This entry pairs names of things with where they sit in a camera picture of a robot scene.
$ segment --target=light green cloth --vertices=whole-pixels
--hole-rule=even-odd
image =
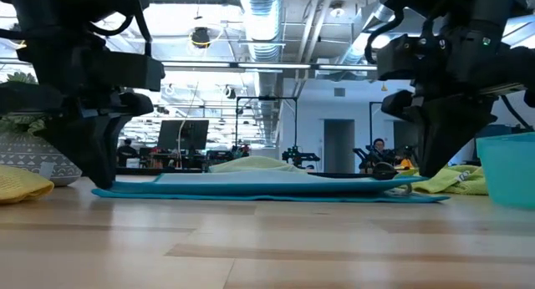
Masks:
[[[409,170],[402,172],[401,175],[419,174],[418,170]],[[414,190],[431,194],[488,195],[483,169],[472,165],[446,167],[432,179],[414,183],[412,187]]]
[[[265,156],[248,156],[237,160],[213,165],[208,169],[212,173],[239,172],[251,170],[276,170],[306,174],[305,169],[299,169],[281,160],[275,160]]]

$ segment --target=wooden table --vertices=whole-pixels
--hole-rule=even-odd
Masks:
[[[487,197],[114,200],[92,187],[81,180],[46,200],[0,207],[2,288],[535,287],[535,212]]]

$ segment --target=patterned pot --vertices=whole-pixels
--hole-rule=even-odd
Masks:
[[[46,140],[28,133],[0,134],[0,165],[39,173],[43,162],[54,164],[50,180],[55,186],[70,185],[82,175],[82,170]]]

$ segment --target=doorway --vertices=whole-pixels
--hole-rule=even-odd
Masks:
[[[354,120],[324,122],[324,172],[354,173]]]

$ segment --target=computer monitor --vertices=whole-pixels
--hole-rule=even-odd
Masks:
[[[161,121],[158,148],[175,150],[178,146],[178,131],[182,120]],[[190,120],[184,123],[181,132],[181,150],[204,150],[208,136],[208,120]]]
[[[149,147],[141,147],[140,148],[140,157],[148,157],[150,155],[150,151],[152,148]]]

